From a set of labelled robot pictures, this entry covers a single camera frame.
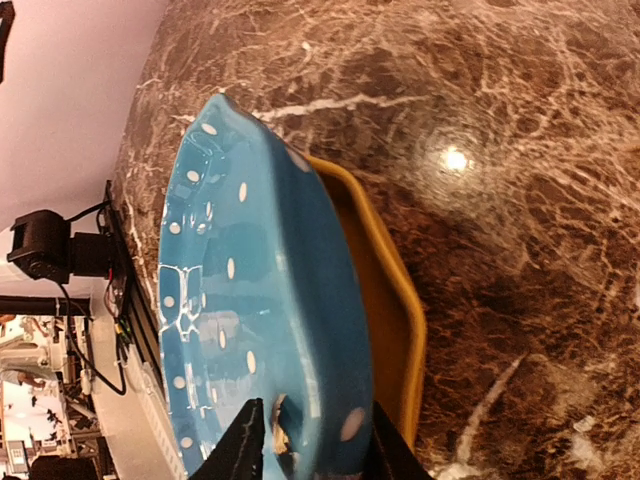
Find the yellow polka dot plate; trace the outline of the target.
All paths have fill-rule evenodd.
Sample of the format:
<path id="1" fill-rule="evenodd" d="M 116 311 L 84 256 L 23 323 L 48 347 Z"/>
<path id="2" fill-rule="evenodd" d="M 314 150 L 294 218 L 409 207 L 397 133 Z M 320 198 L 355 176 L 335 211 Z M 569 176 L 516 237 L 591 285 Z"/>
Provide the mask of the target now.
<path id="1" fill-rule="evenodd" d="M 422 303 L 369 197 L 345 168 L 308 158 L 337 211 L 360 281 L 373 354 L 375 399 L 415 449 L 427 350 Z"/>

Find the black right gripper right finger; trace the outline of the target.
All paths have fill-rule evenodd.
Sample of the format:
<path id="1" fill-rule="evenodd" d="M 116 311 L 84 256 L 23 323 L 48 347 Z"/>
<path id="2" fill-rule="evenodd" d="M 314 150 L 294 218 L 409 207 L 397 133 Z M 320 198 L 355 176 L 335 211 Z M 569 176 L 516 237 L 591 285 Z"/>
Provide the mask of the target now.
<path id="1" fill-rule="evenodd" d="M 382 406 L 373 404 L 370 442 L 370 478 L 376 480 L 430 480 Z"/>

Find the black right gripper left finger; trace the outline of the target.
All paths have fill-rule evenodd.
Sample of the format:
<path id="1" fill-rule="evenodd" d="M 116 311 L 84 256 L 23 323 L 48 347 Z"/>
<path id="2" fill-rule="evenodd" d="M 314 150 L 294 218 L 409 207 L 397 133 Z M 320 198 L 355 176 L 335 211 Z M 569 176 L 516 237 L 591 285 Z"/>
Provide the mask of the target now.
<path id="1" fill-rule="evenodd" d="M 189 480 L 262 479 L 264 439 L 263 400 L 249 399 Z"/>

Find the blue polka dot plate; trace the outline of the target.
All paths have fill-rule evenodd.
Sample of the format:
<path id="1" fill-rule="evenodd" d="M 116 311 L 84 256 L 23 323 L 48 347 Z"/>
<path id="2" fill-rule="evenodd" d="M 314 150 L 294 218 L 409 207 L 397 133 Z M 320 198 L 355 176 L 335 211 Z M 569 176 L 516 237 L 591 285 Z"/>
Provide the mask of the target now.
<path id="1" fill-rule="evenodd" d="M 187 129 L 158 250 L 169 418 L 194 474 L 243 405 L 264 405 L 264 477 L 360 474 L 373 367 L 344 231 L 316 171 L 230 98 Z"/>

